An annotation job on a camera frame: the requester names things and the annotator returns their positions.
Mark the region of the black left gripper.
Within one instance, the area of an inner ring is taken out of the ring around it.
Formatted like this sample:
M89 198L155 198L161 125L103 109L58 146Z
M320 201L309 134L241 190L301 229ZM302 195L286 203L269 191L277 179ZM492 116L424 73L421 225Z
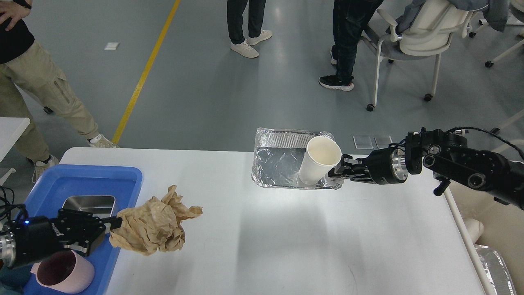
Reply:
M49 218L30 217L7 222L1 230L1 260L10 269L39 263L62 250L74 250L81 256L90 256L101 246L106 234L122 225L122 217L100 218L91 212L59 209L57 218L67 235L59 243ZM103 234L94 233L103 229Z

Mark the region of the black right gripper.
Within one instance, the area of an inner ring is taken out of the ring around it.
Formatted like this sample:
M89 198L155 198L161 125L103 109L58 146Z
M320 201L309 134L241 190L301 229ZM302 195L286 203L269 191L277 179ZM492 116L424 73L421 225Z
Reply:
M354 158L343 154L341 172L331 169L328 176L367 184L402 184L408 177L405 162L405 152L398 147L374 150L368 157Z

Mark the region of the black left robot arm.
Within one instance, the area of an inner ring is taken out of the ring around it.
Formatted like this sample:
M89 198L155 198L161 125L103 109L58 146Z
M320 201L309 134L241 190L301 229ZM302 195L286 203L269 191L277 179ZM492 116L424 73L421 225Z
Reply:
M1 198L1 260L17 269L74 250L89 256L102 243L106 229L118 229L122 218L100 218L89 211L59 209L57 217L29 217L25 204L12 204Z

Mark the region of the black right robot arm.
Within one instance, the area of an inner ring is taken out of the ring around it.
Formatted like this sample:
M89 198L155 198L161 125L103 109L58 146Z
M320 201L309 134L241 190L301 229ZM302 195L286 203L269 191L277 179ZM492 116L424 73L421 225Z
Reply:
M329 177L344 177L367 184L402 184L408 175L418 175L423 168L432 170L440 182L434 195L440 196L451 182L486 192L504 205L524 207L524 167L499 153L470 149L464 133L469 127L443 131L409 132L399 143L372 151L365 158L343 154Z

